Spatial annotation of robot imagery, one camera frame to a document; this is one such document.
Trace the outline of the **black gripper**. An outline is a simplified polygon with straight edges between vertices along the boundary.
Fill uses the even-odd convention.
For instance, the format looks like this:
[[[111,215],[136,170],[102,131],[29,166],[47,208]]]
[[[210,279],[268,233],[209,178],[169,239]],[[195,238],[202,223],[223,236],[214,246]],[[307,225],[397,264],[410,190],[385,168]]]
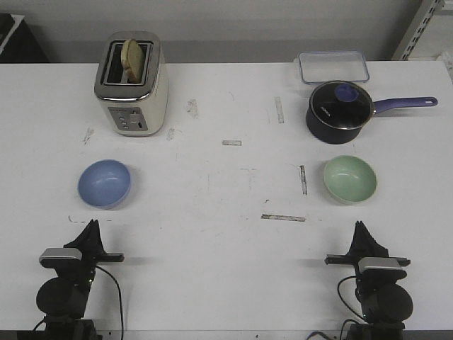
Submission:
[[[403,267],[402,271],[366,271],[361,274],[358,271],[358,261],[364,257],[394,258]],[[389,255],[389,250],[380,245],[370,234],[363,221],[355,223],[351,245],[346,255],[328,254],[324,262],[326,265],[352,266],[358,280],[375,283],[395,283],[407,276],[405,267],[411,264],[406,257]]]
[[[93,251],[77,249],[90,248],[92,245]],[[92,283],[98,264],[120,263],[125,260],[123,253],[105,251],[97,220],[90,220],[81,234],[72,242],[72,247],[64,246],[60,250],[63,257],[59,260],[56,273],[72,283]]]

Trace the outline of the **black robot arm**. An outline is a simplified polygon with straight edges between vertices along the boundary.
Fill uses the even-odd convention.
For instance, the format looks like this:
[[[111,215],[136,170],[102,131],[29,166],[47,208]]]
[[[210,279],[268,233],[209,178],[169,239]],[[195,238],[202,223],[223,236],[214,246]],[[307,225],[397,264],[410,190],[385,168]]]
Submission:
[[[352,266],[355,271],[351,278],[355,280],[355,297],[362,311],[353,314],[362,322],[352,322],[346,339],[403,338],[404,321],[413,313],[413,300],[397,281],[407,276],[404,268],[411,264],[410,259],[390,256],[365,224],[357,221],[348,252],[328,254],[325,263]]]
[[[122,253],[105,251],[97,220],[90,220],[74,241],[44,250],[39,263],[55,270],[57,276],[37,293],[36,305],[45,316],[33,328],[31,339],[102,339],[94,321],[84,317],[91,286],[96,270],[111,275],[100,263],[124,259]]]

